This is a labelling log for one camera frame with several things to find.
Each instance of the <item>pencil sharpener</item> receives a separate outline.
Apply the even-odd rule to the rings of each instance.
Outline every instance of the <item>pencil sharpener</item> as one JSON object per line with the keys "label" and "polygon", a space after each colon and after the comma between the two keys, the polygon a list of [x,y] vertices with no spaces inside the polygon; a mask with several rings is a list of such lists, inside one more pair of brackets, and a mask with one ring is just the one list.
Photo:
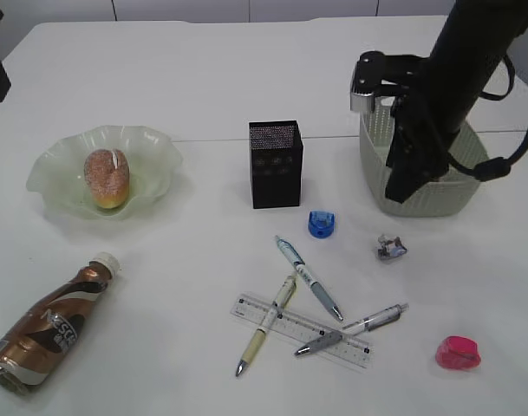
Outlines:
{"label": "pencil sharpener", "polygon": [[254,209],[299,206],[303,144],[298,123],[252,122],[249,130]]}
{"label": "pencil sharpener", "polygon": [[463,336],[449,336],[437,348],[435,360],[443,368],[467,370],[481,362],[478,344]]}
{"label": "pencil sharpener", "polygon": [[327,211],[312,211],[308,218],[308,231],[315,238],[327,238],[335,230],[335,214]]}

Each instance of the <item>glass bowl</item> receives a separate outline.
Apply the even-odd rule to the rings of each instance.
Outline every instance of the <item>glass bowl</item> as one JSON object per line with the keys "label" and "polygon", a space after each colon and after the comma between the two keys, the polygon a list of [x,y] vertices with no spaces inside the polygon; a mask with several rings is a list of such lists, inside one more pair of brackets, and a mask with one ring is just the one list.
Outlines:
{"label": "glass bowl", "polygon": [[[84,162],[96,149],[119,149],[129,164],[129,197],[113,210],[95,204],[84,179]],[[123,219],[165,195],[181,162],[166,134],[143,126],[101,126],[61,139],[41,154],[30,171],[27,190],[42,194],[47,208],[79,218]]]}

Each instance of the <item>black mesh pen holder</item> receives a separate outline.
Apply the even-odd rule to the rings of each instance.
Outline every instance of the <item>black mesh pen holder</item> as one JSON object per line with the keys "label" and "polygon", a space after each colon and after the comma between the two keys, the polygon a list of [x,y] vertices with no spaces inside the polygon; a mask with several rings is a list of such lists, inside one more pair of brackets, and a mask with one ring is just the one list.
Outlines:
{"label": "black mesh pen holder", "polygon": [[300,205],[303,144],[296,121],[250,123],[254,208]]}

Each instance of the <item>pen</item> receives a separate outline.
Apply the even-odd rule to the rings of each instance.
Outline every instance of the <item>pen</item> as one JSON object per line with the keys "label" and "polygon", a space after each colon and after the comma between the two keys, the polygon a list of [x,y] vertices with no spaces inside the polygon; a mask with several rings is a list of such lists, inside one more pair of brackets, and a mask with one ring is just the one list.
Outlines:
{"label": "pen", "polygon": [[284,281],[281,290],[279,290],[279,293],[277,293],[277,296],[275,297],[275,301],[273,301],[273,303],[271,304],[270,310],[268,310],[267,314],[265,314],[262,323],[260,323],[260,326],[256,329],[256,332],[248,343],[248,347],[246,347],[246,350],[243,352],[243,356],[240,358],[240,362],[237,366],[237,371],[235,372],[236,377],[239,377],[239,375],[243,373],[244,370],[248,368],[248,366],[250,366],[250,364],[254,360],[257,351],[260,349],[260,347],[262,347],[262,344],[265,341],[265,336],[271,329],[271,326],[277,318],[277,315],[279,315],[281,310],[286,306],[290,297],[295,293],[295,290],[297,288],[296,281],[297,280],[295,274],[290,275]]}
{"label": "pen", "polygon": [[279,236],[275,236],[277,247],[281,250],[287,260],[290,261],[292,266],[296,269],[302,280],[306,282],[312,293],[316,296],[317,300],[332,314],[336,319],[342,321],[342,314],[339,307],[336,306],[331,296],[325,291],[322,284],[319,283],[315,276],[313,276],[306,267],[306,263],[297,253],[295,248],[288,241],[283,240]]}
{"label": "pen", "polygon": [[[398,321],[401,318],[402,312],[406,310],[408,310],[407,303],[403,303],[402,305],[396,304],[390,308],[382,310],[381,312],[377,312],[376,314],[368,316],[367,318],[361,319],[360,321],[350,323],[349,325],[342,327],[342,330],[344,331],[346,329],[356,327],[356,331],[352,331],[350,336],[355,336],[366,331],[373,331],[374,329],[378,329],[383,325]],[[295,355],[314,354],[318,351],[321,351],[322,349],[331,347],[332,345],[341,342],[342,338],[343,335],[339,331],[330,332],[300,347],[295,352]]]}

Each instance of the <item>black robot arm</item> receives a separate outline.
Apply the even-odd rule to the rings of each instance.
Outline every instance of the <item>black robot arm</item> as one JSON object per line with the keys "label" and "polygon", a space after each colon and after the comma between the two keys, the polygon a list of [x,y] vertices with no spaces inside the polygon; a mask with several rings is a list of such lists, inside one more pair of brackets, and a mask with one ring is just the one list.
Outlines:
{"label": "black robot arm", "polygon": [[[448,149],[479,97],[500,100],[510,93],[514,68],[506,51],[527,28],[528,0],[457,0],[429,57],[377,51],[360,57],[351,107],[371,112],[376,97],[396,97],[387,198],[406,201],[424,184],[447,173],[449,165],[481,181],[510,172],[528,148],[528,132],[510,158],[477,166],[461,165]],[[508,68],[508,92],[502,96],[484,92],[501,61]]]}

